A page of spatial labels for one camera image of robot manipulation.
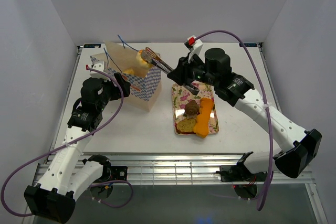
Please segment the striped golden croissant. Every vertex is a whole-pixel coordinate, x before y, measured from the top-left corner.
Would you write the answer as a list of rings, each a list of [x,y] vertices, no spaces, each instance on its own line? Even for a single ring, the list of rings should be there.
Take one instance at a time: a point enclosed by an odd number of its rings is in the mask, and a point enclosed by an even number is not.
[[[131,75],[135,75],[135,71],[133,68],[128,68],[128,69],[125,69],[123,71],[124,74],[131,74]]]

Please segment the blue checkered paper bag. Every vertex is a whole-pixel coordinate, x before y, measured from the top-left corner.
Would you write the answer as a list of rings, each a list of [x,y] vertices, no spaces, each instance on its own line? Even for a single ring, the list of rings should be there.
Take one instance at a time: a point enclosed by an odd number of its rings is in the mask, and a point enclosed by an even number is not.
[[[92,63],[105,61],[107,73],[113,75],[116,72],[122,74],[131,85],[130,95],[126,103],[149,112],[162,90],[161,70],[154,66],[150,69],[142,68],[136,61],[137,52],[145,47],[132,49],[112,41],[104,41],[103,52],[90,56]],[[133,68],[135,75],[124,74],[123,71]]]

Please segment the metal serving tongs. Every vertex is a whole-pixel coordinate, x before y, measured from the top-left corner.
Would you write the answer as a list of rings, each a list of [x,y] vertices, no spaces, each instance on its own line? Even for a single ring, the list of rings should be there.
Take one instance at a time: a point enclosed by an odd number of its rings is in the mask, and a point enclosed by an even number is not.
[[[172,72],[174,69],[170,67],[166,62],[164,62],[152,49],[146,47],[145,50],[147,53],[152,57],[152,65],[158,67],[161,71],[163,71],[166,75]],[[180,86],[185,87],[191,94],[198,95],[199,88],[192,84],[182,85]]]

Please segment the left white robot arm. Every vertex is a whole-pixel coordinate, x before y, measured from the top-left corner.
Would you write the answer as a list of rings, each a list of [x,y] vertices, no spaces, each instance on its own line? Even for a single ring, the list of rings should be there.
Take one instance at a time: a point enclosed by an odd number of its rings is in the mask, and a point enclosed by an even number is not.
[[[35,186],[28,186],[24,198],[35,216],[66,223],[72,216],[80,195],[96,180],[111,177],[110,162],[101,155],[84,160],[83,168],[74,172],[76,164],[102,121],[102,112],[110,101],[128,97],[130,83],[120,73],[109,78],[103,73],[85,80],[80,98],[73,104],[65,137],[47,171]]]

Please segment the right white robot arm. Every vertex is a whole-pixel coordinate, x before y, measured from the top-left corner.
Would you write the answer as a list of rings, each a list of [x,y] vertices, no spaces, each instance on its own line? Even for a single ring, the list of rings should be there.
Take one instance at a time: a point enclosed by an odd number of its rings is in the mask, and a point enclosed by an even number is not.
[[[273,170],[297,178],[316,157],[321,133],[298,126],[265,102],[265,97],[250,81],[232,71],[230,57],[223,49],[207,50],[204,60],[198,55],[193,60],[182,57],[167,76],[180,86],[189,86],[194,81],[209,84],[220,99],[250,117],[278,144],[280,152],[275,155],[245,153],[235,166],[226,170],[236,179],[250,180],[257,173],[270,174]]]

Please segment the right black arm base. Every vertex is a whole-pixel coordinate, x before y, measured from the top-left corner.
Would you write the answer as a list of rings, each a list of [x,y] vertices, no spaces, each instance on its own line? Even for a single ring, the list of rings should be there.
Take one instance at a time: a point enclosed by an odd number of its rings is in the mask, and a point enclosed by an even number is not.
[[[267,178],[266,172],[252,174],[237,165],[220,166],[216,174],[221,177],[221,182],[232,182],[235,193],[243,199],[255,198],[258,193],[257,182],[264,182]]]

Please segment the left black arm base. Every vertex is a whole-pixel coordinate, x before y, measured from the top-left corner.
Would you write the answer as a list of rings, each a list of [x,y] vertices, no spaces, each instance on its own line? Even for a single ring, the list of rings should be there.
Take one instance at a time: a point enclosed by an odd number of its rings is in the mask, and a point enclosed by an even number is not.
[[[108,174],[102,176],[97,179],[94,183],[102,183],[108,182],[111,180],[126,180],[128,168],[126,166],[112,166],[108,168]],[[113,192],[113,184],[104,184],[98,187],[90,187],[90,193],[94,198],[98,198],[99,200],[107,199]]]

